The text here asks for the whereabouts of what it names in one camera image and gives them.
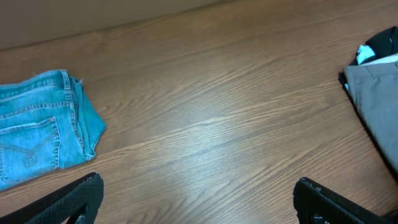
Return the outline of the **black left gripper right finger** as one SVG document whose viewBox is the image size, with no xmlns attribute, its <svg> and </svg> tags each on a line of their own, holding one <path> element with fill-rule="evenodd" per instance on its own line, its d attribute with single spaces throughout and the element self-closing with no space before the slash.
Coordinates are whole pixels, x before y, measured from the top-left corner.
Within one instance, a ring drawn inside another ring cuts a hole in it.
<svg viewBox="0 0 398 224">
<path fill-rule="evenodd" d="M 293 192 L 300 224 L 394 224 L 395 213 L 379 216 L 321 184 L 302 177 Z"/>
</svg>

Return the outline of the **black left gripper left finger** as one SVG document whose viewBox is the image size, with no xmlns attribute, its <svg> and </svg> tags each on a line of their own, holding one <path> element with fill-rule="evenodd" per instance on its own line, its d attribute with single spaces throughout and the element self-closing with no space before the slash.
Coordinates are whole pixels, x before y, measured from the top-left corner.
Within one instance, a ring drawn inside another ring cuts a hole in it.
<svg viewBox="0 0 398 224">
<path fill-rule="evenodd" d="M 91 172 L 68 185 L 1 217 L 12 224 L 94 224 L 104 197 L 104 181 Z"/>
</svg>

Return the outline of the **light blue denim jeans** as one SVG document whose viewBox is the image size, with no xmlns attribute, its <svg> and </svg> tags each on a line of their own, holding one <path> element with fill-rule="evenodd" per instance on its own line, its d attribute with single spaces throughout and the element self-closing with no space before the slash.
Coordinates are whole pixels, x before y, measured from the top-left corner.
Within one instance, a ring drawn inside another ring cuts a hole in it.
<svg viewBox="0 0 398 224">
<path fill-rule="evenodd" d="M 66 70 L 1 85 L 1 190 L 92 160 L 105 129 Z"/>
</svg>

